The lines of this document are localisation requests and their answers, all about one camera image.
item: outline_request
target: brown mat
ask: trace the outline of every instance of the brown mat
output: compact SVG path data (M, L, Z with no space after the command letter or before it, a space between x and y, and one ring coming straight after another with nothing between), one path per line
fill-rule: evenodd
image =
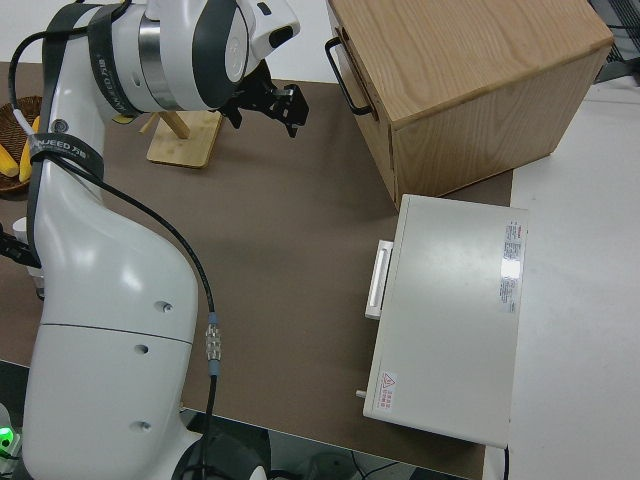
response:
M22 67L18 85L21 96L40 93L39 66ZM146 116L113 124L106 179L169 219L207 269L224 342L217 415L479 479L484 447L362 416L355 390L366 388L377 329L364 307L378 239L393 239L397 212L337 85L302 87L311 113L298 138L244 113L239 131L223 124L201 171L145 161ZM452 197L504 205L510 187L506 174ZM9 229L25 209L0 201L0 221ZM183 398L203 410L202 292L200 305ZM0 259L0 358L28 365L40 309L23 268Z

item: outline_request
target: banana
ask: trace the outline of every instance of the banana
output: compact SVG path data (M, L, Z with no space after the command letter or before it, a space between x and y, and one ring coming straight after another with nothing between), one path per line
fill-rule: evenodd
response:
M38 115L31 125L34 131L38 131L40 127L40 116ZM20 157L20 176L18 180L24 183L31 177L31 154L29 152L29 142L27 141L22 148L22 156Z
M0 173L7 177L15 177L20 172L20 167L9 155L7 149L0 145Z

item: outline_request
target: fruit basket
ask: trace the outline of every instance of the fruit basket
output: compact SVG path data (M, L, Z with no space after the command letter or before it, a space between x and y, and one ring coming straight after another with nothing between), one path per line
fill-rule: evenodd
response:
M41 103L42 98L39 96L24 97L18 100L18 105L30 124L33 124L36 117L40 115ZM14 118L11 105L3 105L0 108L0 144L18 164L20 164L20 157L26 141L27 136ZM29 179L20 182L18 176L7 177L0 173L0 194L20 193L27 188L27 185L29 185Z

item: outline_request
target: wooden box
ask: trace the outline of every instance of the wooden box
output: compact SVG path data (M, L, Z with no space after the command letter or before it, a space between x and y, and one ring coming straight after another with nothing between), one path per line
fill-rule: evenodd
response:
M612 45L586 0L328 4L327 53L371 107L356 118L396 206L550 154Z

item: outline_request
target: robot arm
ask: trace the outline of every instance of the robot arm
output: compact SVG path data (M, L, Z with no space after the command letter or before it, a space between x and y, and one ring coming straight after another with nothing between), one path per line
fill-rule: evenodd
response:
M248 108L294 136L308 112L297 86L273 86L264 62L299 30L284 0L122 8L64 7L50 31L86 26L86 35L52 37L43 48L28 238L46 290L23 443L36 480L189 479L201 445L178 417L197 316L194 273L171 243L107 209L95 182L65 162L101 179L105 123L116 117L220 110L237 127L238 108ZM232 444L214 439L206 448L233 478L266 478Z

